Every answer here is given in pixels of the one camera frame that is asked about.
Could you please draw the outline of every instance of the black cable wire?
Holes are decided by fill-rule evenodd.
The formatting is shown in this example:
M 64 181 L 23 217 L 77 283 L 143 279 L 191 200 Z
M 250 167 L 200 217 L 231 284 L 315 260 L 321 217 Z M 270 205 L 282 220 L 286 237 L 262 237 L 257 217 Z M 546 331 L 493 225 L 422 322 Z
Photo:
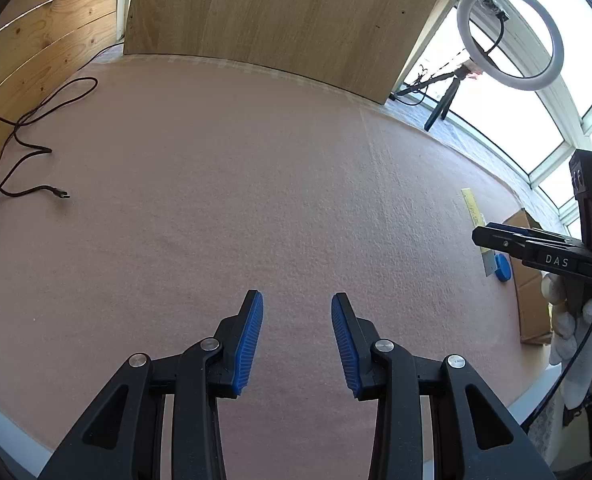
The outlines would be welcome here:
M 498 21 L 500 22 L 500 34 L 498 34 L 498 38 L 494 41 L 492 47 L 485 52 L 485 54 L 489 54 L 493 49 L 495 49 L 500 42 L 503 41 L 503 36 L 505 35 L 505 20 L 501 16 L 498 16 Z
M 103 52 L 105 52 L 106 50 L 109 50 L 110 48 L 114 47 L 114 46 L 118 46 L 120 44 L 124 44 L 124 41 L 119 41 L 118 43 L 114 43 L 111 44 L 109 46 L 106 46 L 105 48 L 101 49 L 100 51 L 98 51 L 96 54 L 94 54 L 92 56 L 92 58 L 87 61 L 84 65 L 82 65 L 80 68 L 78 68 L 76 70 L 76 72 L 79 72 L 80 70 L 82 70 L 84 67 L 86 67 L 87 65 L 89 65 L 90 62 L 92 62 L 94 59 L 96 59 L 100 54 L 102 54 Z M 51 101 L 51 99 L 53 99 L 61 90 L 63 90 L 64 88 L 66 88 L 67 86 L 69 86 L 70 84 L 77 82 L 77 81 L 81 81 L 81 80 L 93 80 L 94 81 L 94 85 L 91 89 L 89 89 L 88 91 L 84 92 L 83 94 L 79 95 L 77 98 L 71 99 L 67 102 L 64 102 L 54 108 L 52 108 L 51 110 L 49 110 L 48 112 L 42 114 L 40 117 L 36 118 L 35 120 L 31 120 L 29 121 L 29 119 L 31 117 L 33 117 L 38 110 L 40 110 L 42 107 L 44 107 L 45 105 L 48 104 L 48 102 Z M 62 190 L 58 189 L 58 188 L 54 188 L 51 186 L 37 186 L 28 190 L 25 190 L 24 192 L 21 192 L 19 194 L 16 193 L 8 193 L 5 190 L 2 189 L 2 186 L 6 183 L 6 181 L 9 179 L 10 176 L 12 176 L 13 172 L 19 167 L 20 164 L 22 164 L 25 160 L 27 160 L 28 158 L 35 156 L 35 155 L 43 155 L 45 153 L 51 153 L 52 150 L 50 148 L 47 148 L 46 146 L 39 146 L 36 144 L 29 144 L 27 142 L 23 142 L 18 138 L 18 130 L 20 129 L 20 127 L 22 126 L 28 126 L 29 124 L 33 124 L 37 121 L 39 121 L 40 119 L 44 118 L 45 116 L 49 115 L 50 113 L 54 112 L 55 110 L 57 110 L 58 108 L 61 108 L 67 104 L 73 103 L 75 101 L 78 101 L 79 99 L 82 99 L 83 97 L 85 97 L 87 94 L 89 94 L 90 92 L 92 92 L 96 86 L 98 86 L 98 79 L 96 79 L 95 77 L 83 77 L 83 78 L 76 78 L 72 81 L 67 82 L 65 85 L 61 86 L 59 89 L 56 90 L 56 92 L 54 92 L 51 96 L 46 97 L 45 99 L 43 99 L 40 104 L 38 104 L 38 106 L 36 106 L 34 109 L 24 113 L 15 123 L 13 121 L 9 121 L 5 118 L 0 117 L 0 121 L 5 123 L 5 124 L 9 124 L 11 126 L 13 126 L 13 130 L 12 132 L 9 134 L 9 136 L 7 136 L 4 144 L 2 145 L 2 148 L 0 149 L 0 162 L 2 161 L 2 155 L 4 153 L 5 148 L 7 147 L 7 145 L 9 144 L 10 140 L 13 138 L 16 140 L 16 142 L 18 142 L 20 145 L 25 146 L 27 148 L 33 148 L 35 150 L 35 152 L 32 153 L 28 153 L 27 155 L 23 156 L 15 165 L 14 167 L 7 173 L 7 175 L 3 178 L 3 180 L 0 182 L 0 192 L 2 192 L 3 194 L 7 195 L 7 196 L 22 196 L 25 194 L 28 194 L 30 192 L 34 192 L 34 191 L 38 191 L 41 189 L 47 189 L 50 190 L 51 192 L 53 192 L 55 195 L 59 196 L 60 198 L 68 198 L 68 195 L 66 194 L 66 192 L 63 192 Z
M 11 169 L 11 171 L 6 175 L 6 177 L 4 178 L 4 180 L 2 182 L 0 182 L 0 193 L 2 193 L 5 196 L 9 196 L 9 197 L 19 197 L 19 196 L 25 196 L 28 195 L 29 193 L 33 193 L 35 191 L 39 191 L 39 190 L 48 190 L 51 193 L 53 193 L 54 195 L 56 195 L 59 198 L 69 198 L 68 194 L 61 190 L 58 189 L 57 187 L 53 187 L 53 186 L 35 186 L 32 187 L 30 189 L 26 189 L 24 191 L 20 191 L 20 192 L 9 192 L 6 191 L 5 189 L 2 188 L 2 185 L 7 181 L 7 179 L 9 179 L 9 177 L 12 175 L 12 173 L 18 168 L 18 166 L 20 164 L 22 164 L 25 160 L 27 160 L 28 158 L 32 157 L 32 156 L 36 156 L 36 155 L 44 155 L 45 153 L 51 153 L 52 150 L 50 148 L 47 148 L 46 146 L 40 146 L 38 144 L 29 144 L 26 142 L 21 141 L 18 136 L 18 129 L 22 126 L 29 126 L 30 124 L 34 124 L 38 121 L 40 121 L 41 119 L 44 119 L 45 117 L 47 117 L 49 114 L 55 112 L 56 110 L 58 110 L 58 108 L 61 108 L 63 106 L 66 106 L 68 104 L 74 103 L 80 99 L 82 99 L 83 97 L 85 97 L 87 94 L 89 94 L 90 92 L 92 92 L 96 86 L 98 86 L 98 79 L 96 79 L 95 77 L 79 77 L 76 79 L 73 79 L 71 81 L 69 81 L 68 83 L 66 83 L 65 85 L 61 86 L 58 90 L 56 90 L 56 92 L 54 92 L 47 100 L 45 100 L 44 102 L 42 102 L 38 108 L 36 108 L 35 110 L 33 110 L 33 113 L 35 113 L 39 108 L 45 106 L 48 104 L 48 102 L 51 101 L 51 99 L 53 99 L 54 97 L 56 97 L 61 91 L 63 91 L 66 87 L 68 87 L 69 85 L 79 82 L 79 81 L 85 81 L 85 80 L 91 80 L 93 81 L 93 86 L 86 90 L 85 92 L 83 92 L 82 94 L 80 94 L 79 96 L 76 96 L 73 99 L 69 99 L 67 101 L 64 101 L 63 103 L 59 104 L 58 106 L 55 106 L 53 108 L 51 108 L 51 110 L 48 110 L 47 112 L 43 113 L 42 115 L 40 115 L 39 117 L 36 117 L 35 119 L 29 119 L 28 114 L 25 114 L 23 117 L 25 117 L 24 119 L 20 119 L 17 122 L 13 122 L 13 121 L 9 121 L 7 119 L 5 119 L 4 117 L 0 117 L 0 122 L 5 123 L 5 124 L 9 124 L 11 126 L 13 126 L 13 131 L 12 131 L 12 137 L 15 138 L 15 140 L 21 144 L 22 146 L 25 146 L 27 148 L 33 148 L 34 150 L 36 150 L 35 152 L 31 152 L 28 153 L 27 155 L 23 156 L 15 165 L 14 167 Z
M 428 72 L 428 70 L 423 65 L 420 65 L 420 72 L 418 73 L 418 77 L 415 79 L 415 81 L 410 86 L 414 86 L 414 85 L 420 84 L 421 79 L 427 74 L 427 72 Z M 407 106 L 418 106 L 427 97 L 427 91 L 426 90 L 424 92 L 422 90 L 416 90 L 416 91 L 411 92 L 411 93 L 412 94 L 421 93 L 423 95 L 423 98 L 420 99 L 420 101 L 417 102 L 417 103 L 406 103 L 399 96 L 396 96 L 396 101 L 398 101 L 399 103 L 402 103 L 404 105 L 407 105 Z
M 538 406 L 536 406 L 536 409 L 533 412 L 531 412 L 529 414 L 529 416 L 521 424 L 521 428 L 524 430 L 525 433 L 527 433 L 530 430 L 530 427 L 532 426 L 534 421 L 538 418 L 538 415 L 540 415 L 540 413 L 543 412 L 543 410 L 547 407 L 550 400 L 554 397 L 554 394 L 558 390 L 558 387 L 563 382 L 563 379 L 565 379 L 565 377 L 567 376 L 567 373 L 569 372 L 570 368 L 574 365 L 574 362 L 576 361 L 581 350 L 585 347 L 585 343 L 587 343 L 587 340 L 589 339 L 589 336 L 591 335 L 591 333 L 592 333 L 592 322 L 590 323 L 589 329 L 585 333 L 583 340 L 578 345 L 578 348 L 576 348 L 576 352 L 574 352 L 574 355 L 569 360 L 569 363 L 567 364 L 567 366 L 563 370 L 563 373 L 561 373 L 559 375 L 556 382 L 553 384 L 553 386 L 551 386 L 550 390 L 547 392 L 547 395 L 545 395 L 545 397 L 543 397 L 543 399 L 538 403 Z

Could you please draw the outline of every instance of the blue lid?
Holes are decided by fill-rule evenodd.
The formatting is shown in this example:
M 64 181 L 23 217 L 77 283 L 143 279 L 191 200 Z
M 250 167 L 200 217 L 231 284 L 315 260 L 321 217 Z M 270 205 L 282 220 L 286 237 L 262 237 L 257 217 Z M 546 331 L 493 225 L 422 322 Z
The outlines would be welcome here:
M 512 276 L 512 266 L 507 261 L 507 257 L 502 253 L 496 254 L 496 277 L 501 282 L 507 282 Z

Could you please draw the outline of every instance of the white glove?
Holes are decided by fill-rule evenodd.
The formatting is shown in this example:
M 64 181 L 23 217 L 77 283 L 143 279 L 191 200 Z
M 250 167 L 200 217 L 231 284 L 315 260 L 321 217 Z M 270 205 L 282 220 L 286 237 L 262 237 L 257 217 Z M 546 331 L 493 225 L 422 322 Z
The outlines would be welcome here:
M 564 370 L 592 322 L 592 299 L 583 305 L 583 315 L 575 320 L 567 311 L 563 277 L 547 274 L 540 288 L 542 295 L 553 305 L 550 364 L 561 363 Z M 592 394 L 592 333 L 561 384 L 563 400 L 570 410 L 578 407 L 588 392 Z

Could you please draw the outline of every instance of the cardboard box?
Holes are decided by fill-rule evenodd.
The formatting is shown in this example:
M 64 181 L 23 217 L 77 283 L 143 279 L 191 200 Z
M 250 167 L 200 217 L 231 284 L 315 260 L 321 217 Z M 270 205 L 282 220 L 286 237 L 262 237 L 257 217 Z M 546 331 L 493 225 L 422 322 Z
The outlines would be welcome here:
M 541 229 L 540 224 L 525 211 L 519 210 L 503 222 L 514 227 Z M 550 304 L 540 292 L 542 273 L 538 269 L 525 267 L 520 260 L 510 258 L 516 285 L 518 314 L 521 323 L 521 343 L 551 343 Z

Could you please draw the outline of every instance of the metal pivot screw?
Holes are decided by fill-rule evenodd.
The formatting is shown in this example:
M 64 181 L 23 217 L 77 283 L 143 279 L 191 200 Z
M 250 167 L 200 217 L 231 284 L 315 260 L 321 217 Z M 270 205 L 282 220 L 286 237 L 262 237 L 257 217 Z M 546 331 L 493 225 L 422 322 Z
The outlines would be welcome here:
M 129 358 L 129 365 L 133 366 L 134 368 L 138 368 L 146 363 L 146 355 L 144 354 L 133 354 Z
M 462 368 L 465 366 L 465 358 L 459 355 L 450 355 L 447 357 L 447 362 L 452 368 Z
M 379 339 L 376 341 L 376 349 L 379 352 L 391 352 L 394 349 L 394 344 L 389 339 Z
M 215 339 L 213 337 L 207 337 L 206 339 L 203 339 L 201 341 L 201 348 L 205 352 L 211 352 L 212 350 L 215 350 L 219 346 L 220 346 L 220 341 L 218 341 L 218 339 Z

